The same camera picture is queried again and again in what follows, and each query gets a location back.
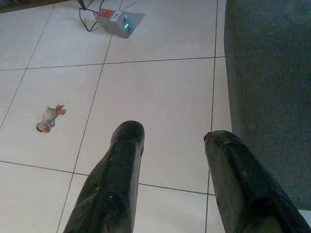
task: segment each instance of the toy figure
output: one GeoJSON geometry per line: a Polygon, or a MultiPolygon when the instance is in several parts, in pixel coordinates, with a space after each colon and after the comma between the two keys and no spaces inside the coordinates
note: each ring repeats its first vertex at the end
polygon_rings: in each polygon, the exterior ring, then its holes
{"type": "Polygon", "coordinates": [[[58,115],[63,115],[66,112],[66,109],[63,109],[64,105],[57,105],[55,109],[50,108],[45,110],[43,114],[43,120],[36,125],[36,129],[39,132],[48,133],[52,127],[55,126],[55,119],[58,115]]]}

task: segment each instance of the gray device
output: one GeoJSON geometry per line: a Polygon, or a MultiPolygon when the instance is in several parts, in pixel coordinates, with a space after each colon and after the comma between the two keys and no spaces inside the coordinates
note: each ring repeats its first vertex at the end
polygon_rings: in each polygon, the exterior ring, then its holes
{"type": "Polygon", "coordinates": [[[144,16],[142,13],[102,9],[96,19],[105,32],[128,38],[144,16]]]}

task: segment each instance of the tile grout line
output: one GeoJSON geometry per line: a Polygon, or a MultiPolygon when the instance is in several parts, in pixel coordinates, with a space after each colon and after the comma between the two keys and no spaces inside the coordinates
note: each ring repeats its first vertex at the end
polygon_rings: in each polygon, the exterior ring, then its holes
{"type": "MultiPolygon", "coordinates": [[[[174,59],[160,59],[160,60],[142,60],[142,61],[131,61],[131,62],[109,62],[105,65],[113,64],[126,64],[126,63],[143,63],[143,62],[165,62],[165,61],[179,61],[179,60],[196,60],[196,59],[213,59],[213,58],[224,58],[225,56],[217,57],[195,57],[195,58],[174,58],[174,59]]],[[[17,69],[0,69],[0,71],[12,71],[12,70],[29,70],[29,69],[48,69],[48,68],[61,68],[61,67],[82,67],[82,66],[95,66],[103,65],[103,63],[93,63],[93,64],[80,64],[80,65],[68,65],[68,66],[53,66],[53,67],[27,67],[27,68],[17,68],[17,69]]]]}
{"type": "MultiPolygon", "coordinates": [[[[218,0],[216,1],[215,45],[214,45],[214,71],[213,71],[213,93],[212,93],[212,112],[211,112],[210,131],[213,130],[214,94],[215,94],[215,67],[216,67],[216,44],[217,44],[217,18],[218,18],[218,0]]],[[[209,176],[210,176],[210,172],[209,172],[209,169],[208,169],[208,181],[207,181],[208,187],[207,187],[207,202],[206,202],[205,233],[207,232],[208,197],[209,197],[209,176]]]]}
{"type": "Polygon", "coordinates": [[[121,9],[122,4],[123,4],[123,0],[121,0],[121,2],[120,2],[119,11],[120,11],[120,9],[121,9]]]}
{"type": "Polygon", "coordinates": [[[15,91],[13,97],[12,97],[12,100],[11,100],[11,103],[10,103],[10,105],[9,105],[9,107],[8,107],[8,110],[6,111],[6,113],[5,113],[5,115],[4,115],[4,118],[3,118],[2,122],[1,122],[0,130],[1,130],[1,128],[2,128],[2,126],[3,126],[3,123],[4,123],[4,121],[5,121],[5,119],[6,119],[7,115],[8,115],[8,113],[9,113],[9,111],[10,111],[10,108],[11,108],[11,106],[12,106],[12,103],[13,103],[13,101],[14,101],[14,99],[15,99],[15,96],[16,96],[16,94],[17,94],[17,91],[18,91],[19,87],[20,87],[20,84],[21,84],[21,82],[22,82],[23,79],[24,79],[25,73],[26,73],[27,68],[28,68],[28,66],[29,66],[29,64],[30,64],[31,59],[33,58],[33,55],[34,55],[35,50],[36,50],[36,48],[37,48],[37,46],[38,46],[38,44],[39,44],[39,41],[40,41],[40,39],[41,39],[41,37],[42,37],[44,31],[45,31],[45,28],[46,28],[47,25],[48,25],[48,22],[49,22],[49,20],[50,20],[50,17],[51,17],[51,14],[52,14],[53,10],[54,10],[54,7],[55,7],[55,4],[53,5],[53,8],[51,9],[51,12],[50,12],[49,17],[48,17],[48,19],[47,19],[47,21],[46,21],[46,23],[45,23],[45,25],[44,25],[44,28],[43,28],[43,30],[42,30],[42,33],[41,33],[41,35],[40,35],[40,37],[39,37],[39,39],[38,39],[38,41],[37,41],[37,44],[35,45],[35,49],[34,49],[34,51],[33,51],[33,54],[31,55],[31,57],[30,57],[30,59],[29,59],[29,62],[28,62],[28,64],[27,64],[26,68],[24,69],[24,73],[23,73],[23,75],[22,75],[22,77],[21,77],[21,79],[20,79],[20,81],[19,81],[19,84],[18,84],[18,86],[17,86],[17,89],[16,89],[16,91],[15,91]]]}
{"type": "Polygon", "coordinates": [[[85,133],[86,133],[86,128],[87,128],[88,120],[89,120],[89,117],[90,117],[90,115],[91,115],[93,103],[94,103],[95,96],[96,96],[96,93],[97,93],[97,89],[98,89],[98,86],[99,86],[99,83],[100,83],[100,80],[101,80],[101,76],[102,76],[102,72],[103,72],[103,69],[104,69],[104,64],[105,64],[105,60],[106,60],[106,57],[107,57],[107,54],[108,54],[108,50],[109,50],[109,46],[110,46],[110,43],[111,43],[111,39],[112,39],[112,34],[111,34],[111,36],[110,36],[110,40],[109,40],[109,43],[108,43],[107,51],[106,51],[106,54],[105,54],[105,57],[104,57],[104,62],[103,62],[103,64],[102,64],[102,69],[101,69],[101,72],[100,72],[100,74],[99,74],[99,78],[98,78],[98,81],[97,81],[97,86],[96,86],[95,93],[94,93],[94,96],[93,96],[92,104],[91,104],[91,107],[90,107],[90,110],[89,110],[89,113],[88,113],[88,116],[87,116],[86,126],[85,126],[85,128],[84,128],[83,135],[82,135],[82,138],[81,138],[81,143],[80,143],[80,146],[79,146],[79,151],[78,151],[78,154],[77,154],[76,162],[75,162],[75,164],[74,164],[73,173],[72,173],[71,180],[70,180],[70,183],[69,183],[69,186],[68,186],[67,194],[66,194],[65,201],[64,201],[63,210],[62,210],[61,216],[60,216],[60,218],[59,218],[59,222],[58,222],[58,226],[57,226],[57,229],[56,229],[56,233],[58,233],[59,226],[60,226],[60,223],[61,223],[61,221],[62,221],[63,214],[64,214],[65,206],[66,206],[67,199],[68,199],[68,194],[69,194],[70,187],[71,187],[71,183],[72,183],[72,180],[73,180],[73,175],[75,174],[74,172],[75,172],[75,170],[76,170],[76,166],[77,166],[77,163],[78,163],[79,154],[80,154],[80,151],[81,151],[81,147],[82,147],[84,135],[85,135],[85,133]]]}
{"type": "MultiPolygon", "coordinates": [[[[48,167],[43,167],[43,166],[20,164],[20,163],[8,162],[8,161],[2,161],[2,160],[0,160],[0,163],[13,164],[13,165],[18,165],[18,166],[26,166],[26,167],[32,167],[32,168],[38,168],[38,169],[50,170],[50,171],[58,171],[58,172],[64,172],[64,173],[69,173],[69,174],[74,174],[74,175],[88,176],[87,174],[83,174],[83,173],[79,173],[79,172],[65,171],[65,170],[60,170],[60,169],[55,169],[55,168],[48,168],[48,167]]],[[[175,190],[175,191],[181,191],[181,192],[188,192],[188,193],[207,195],[207,193],[191,191],[191,190],[186,190],[186,189],[171,188],[171,187],[165,187],[165,186],[159,186],[159,185],[153,185],[153,184],[147,184],[147,183],[139,183],[139,184],[143,185],[143,186],[150,186],[150,187],[155,187],[155,188],[162,188],[162,189],[169,189],[169,190],[175,190]]]]}
{"type": "Polygon", "coordinates": [[[0,160],[0,163],[14,164],[14,165],[19,165],[19,166],[27,166],[27,167],[39,168],[39,169],[50,170],[50,171],[59,171],[59,172],[64,172],[64,173],[72,174],[71,171],[65,171],[65,170],[60,170],[60,169],[55,169],[55,168],[48,168],[48,167],[43,167],[43,166],[35,166],[35,165],[29,165],[29,164],[20,164],[20,163],[3,161],[3,160],[0,160]]]}
{"type": "Polygon", "coordinates": [[[158,186],[158,185],[153,185],[153,184],[146,184],[146,183],[138,183],[138,184],[143,185],[143,186],[162,188],[162,189],[169,189],[169,190],[180,191],[180,192],[187,192],[187,193],[195,193],[195,194],[207,195],[207,193],[196,192],[196,191],[189,191],[189,190],[179,189],[179,188],[169,188],[169,187],[163,187],[163,186],[158,186]]]}
{"type": "Polygon", "coordinates": [[[129,62],[108,62],[108,63],[105,63],[105,64],[111,65],[111,64],[139,63],[139,62],[162,62],[162,61],[165,62],[165,61],[212,59],[212,58],[215,58],[215,57],[189,57],[189,58],[155,59],[155,60],[141,60],[141,61],[129,61],[129,62]]]}
{"type": "Polygon", "coordinates": [[[208,170],[208,176],[207,176],[207,197],[206,197],[205,233],[207,232],[207,209],[208,209],[208,196],[209,196],[209,170],[208,170]]]}

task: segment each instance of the floor tile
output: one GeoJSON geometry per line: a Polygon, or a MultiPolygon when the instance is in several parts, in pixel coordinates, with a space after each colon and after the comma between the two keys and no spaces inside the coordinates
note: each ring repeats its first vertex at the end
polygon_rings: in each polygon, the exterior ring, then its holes
{"type": "Polygon", "coordinates": [[[63,216],[57,231],[58,233],[63,233],[86,179],[87,176],[78,174],[73,175],[63,216]]]}
{"type": "Polygon", "coordinates": [[[0,231],[55,233],[71,174],[0,163],[0,231]]]}
{"type": "Polygon", "coordinates": [[[306,220],[308,225],[311,227],[311,211],[310,210],[299,210],[300,214],[306,220]]]}
{"type": "Polygon", "coordinates": [[[9,109],[25,70],[0,71],[0,125],[9,109]]]}
{"type": "Polygon", "coordinates": [[[207,192],[213,59],[105,65],[76,172],[89,174],[123,121],[146,132],[140,182],[207,192]]]}
{"type": "Polygon", "coordinates": [[[213,131],[232,131],[225,58],[216,58],[213,131]]]}
{"type": "Polygon", "coordinates": [[[206,233],[225,233],[222,218],[220,217],[216,203],[216,197],[211,195],[208,197],[206,233]]]}
{"type": "Polygon", "coordinates": [[[128,39],[113,36],[107,63],[214,56],[216,0],[144,0],[126,10],[145,17],[128,39]]]}
{"type": "Polygon", "coordinates": [[[134,233],[202,233],[206,195],[140,185],[134,233]]]}
{"type": "Polygon", "coordinates": [[[0,14],[0,69],[26,68],[53,5],[0,14]]]}
{"type": "Polygon", "coordinates": [[[102,66],[29,69],[0,130],[0,160],[73,171],[102,66]],[[64,104],[50,133],[35,129],[46,106],[64,104]]]}
{"type": "Polygon", "coordinates": [[[213,179],[212,179],[212,175],[211,174],[209,175],[208,193],[209,194],[215,194],[214,184],[213,184],[213,179]]]}
{"type": "MultiPolygon", "coordinates": [[[[105,1],[104,7],[118,9],[119,1],[105,1]]],[[[100,64],[108,48],[110,34],[101,28],[88,32],[79,20],[79,3],[76,0],[58,3],[51,14],[47,27],[41,37],[30,67],[54,67],[100,64]]],[[[91,12],[88,28],[95,22],[91,12]]]]}
{"type": "Polygon", "coordinates": [[[225,33],[225,4],[226,0],[218,0],[217,13],[217,40],[216,40],[216,56],[224,56],[224,33],[225,33]]]}

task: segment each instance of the black cable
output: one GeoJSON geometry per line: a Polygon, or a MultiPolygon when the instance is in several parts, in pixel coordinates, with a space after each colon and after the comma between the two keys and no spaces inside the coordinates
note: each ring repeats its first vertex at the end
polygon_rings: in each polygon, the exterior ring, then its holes
{"type": "Polygon", "coordinates": [[[99,11],[101,11],[101,8],[102,8],[102,4],[105,0],[102,0],[101,4],[99,5],[99,11]]]}
{"type": "MultiPolygon", "coordinates": [[[[102,0],[101,4],[100,4],[100,6],[99,6],[99,11],[101,10],[104,1],[105,1],[105,0],[102,0]]],[[[86,30],[87,30],[88,32],[91,32],[92,29],[94,28],[94,26],[98,23],[98,21],[96,21],[96,22],[93,24],[93,26],[91,27],[91,29],[88,29],[87,26],[86,26],[86,24],[83,22],[83,20],[82,20],[82,18],[81,18],[81,10],[84,10],[84,11],[91,11],[91,12],[97,13],[97,14],[98,14],[98,12],[97,12],[97,11],[90,10],[90,9],[84,9],[84,8],[82,8],[82,7],[79,9],[79,18],[80,18],[80,20],[81,20],[83,26],[86,28],[86,30]]]]}
{"type": "Polygon", "coordinates": [[[87,30],[88,32],[91,32],[92,29],[94,28],[94,26],[96,25],[96,23],[98,23],[98,21],[96,21],[96,22],[93,24],[93,26],[91,27],[91,29],[88,29],[87,26],[86,26],[86,24],[83,22],[83,20],[82,20],[82,18],[81,18],[81,10],[84,10],[84,11],[91,11],[91,12],[93,12],[93,13],[98,13],[98,12],[93,11],[93,10],[89,10],[89,9],[83,9],[83,8],[80,8],[80,9],[79,9],[79,18],[80,18],[80,20],[81,20],[83,26],[86,28],[86,30],[87,30]]]}

